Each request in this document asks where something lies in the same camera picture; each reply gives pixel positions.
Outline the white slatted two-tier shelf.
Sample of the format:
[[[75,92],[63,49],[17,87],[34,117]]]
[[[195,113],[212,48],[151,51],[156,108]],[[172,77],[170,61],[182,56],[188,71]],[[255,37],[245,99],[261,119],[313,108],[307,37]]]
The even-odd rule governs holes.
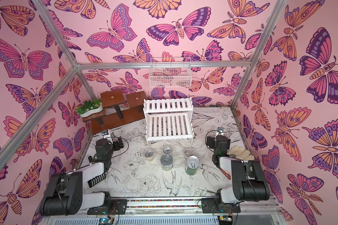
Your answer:
[[[192,98],[144,100],[146,142],[186,139],[192,146]]]

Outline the seed jar with yellow seeds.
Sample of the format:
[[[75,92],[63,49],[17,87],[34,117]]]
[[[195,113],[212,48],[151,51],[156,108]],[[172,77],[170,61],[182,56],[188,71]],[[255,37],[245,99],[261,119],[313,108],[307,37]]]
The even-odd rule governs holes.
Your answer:
[[[147,161],[153,161],[155,158],[155,151],[153,149],[146,149],[144,151],[144,158]]]

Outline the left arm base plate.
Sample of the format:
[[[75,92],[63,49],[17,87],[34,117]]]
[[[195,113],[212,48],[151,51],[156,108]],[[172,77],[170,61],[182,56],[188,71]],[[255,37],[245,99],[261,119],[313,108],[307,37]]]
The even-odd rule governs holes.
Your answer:
[[[91,208],[87,211],[88,215],[124,215],[127,210],[127,199],[112,199],[111,203],[105,203],[102,206]]]

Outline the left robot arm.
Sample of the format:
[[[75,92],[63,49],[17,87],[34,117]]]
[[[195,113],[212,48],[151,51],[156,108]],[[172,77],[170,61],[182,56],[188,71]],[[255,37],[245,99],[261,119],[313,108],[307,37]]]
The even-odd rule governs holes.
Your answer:
[[[108,191],[84,193],[83,185],[94,187],[106,179],[115,151],[124,147],[123,139],[115,141],[102,138],[96,141],[96,154],[89,158],[90,164],[71,172],[51,176],[46,192],[38,206],[43,217],[75,215],[87,210],[89,215],[113,214],[118,207]]]

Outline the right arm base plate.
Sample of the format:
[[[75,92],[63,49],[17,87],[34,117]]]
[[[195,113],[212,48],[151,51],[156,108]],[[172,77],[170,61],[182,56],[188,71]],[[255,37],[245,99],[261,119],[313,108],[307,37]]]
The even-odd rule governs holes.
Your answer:
[[[239,204],[222,203],[214,198],[202,198],[201,208],[203,213],[212,213],[212,214],[215,213],[232,214],[241,212]]]

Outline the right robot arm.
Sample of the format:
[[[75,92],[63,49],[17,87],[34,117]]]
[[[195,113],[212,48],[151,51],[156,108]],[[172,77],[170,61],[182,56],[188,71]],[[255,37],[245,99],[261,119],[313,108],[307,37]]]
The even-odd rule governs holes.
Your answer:
[[[229,156],[230,143],[230,139],[223,135],[206,137],[205,144],[213,152],[213,164],[232,183],[231,187],[216,192],[215,203],[219,205],[269,200],[270,191],[260,163]]]

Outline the seed jar with red seeds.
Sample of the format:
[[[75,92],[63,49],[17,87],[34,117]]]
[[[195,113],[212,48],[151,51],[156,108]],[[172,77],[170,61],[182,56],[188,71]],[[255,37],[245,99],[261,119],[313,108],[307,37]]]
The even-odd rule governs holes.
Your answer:
[[[186,148],[184,150],[184,155],[186,158],[189,158],[194,155],[192,148]]]

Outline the green watermelon can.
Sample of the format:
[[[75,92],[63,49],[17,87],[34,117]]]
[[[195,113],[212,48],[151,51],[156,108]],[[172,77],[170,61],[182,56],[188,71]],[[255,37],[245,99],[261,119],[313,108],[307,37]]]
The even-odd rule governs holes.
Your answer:
[[[195,175],[197,173],[199,163],[199,159],[196,156],[188,157],[186,161],[186,173],[189,176]]]

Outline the silver tin can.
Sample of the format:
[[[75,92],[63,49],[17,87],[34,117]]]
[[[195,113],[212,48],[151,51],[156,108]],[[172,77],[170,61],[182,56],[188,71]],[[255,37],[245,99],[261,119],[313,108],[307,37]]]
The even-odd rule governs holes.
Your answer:
[[[170,171],[173,168],[173,158],[169,154],[161,156],[161,167],[164,171]]]

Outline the seed jar with dark seeds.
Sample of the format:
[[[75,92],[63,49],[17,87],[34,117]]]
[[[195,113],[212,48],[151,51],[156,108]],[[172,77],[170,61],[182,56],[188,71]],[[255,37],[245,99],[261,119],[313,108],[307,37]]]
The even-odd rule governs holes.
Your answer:
[[[171,146],[164,146],[162,151],[164,154],[170,155],[173,152],[173,149]]]

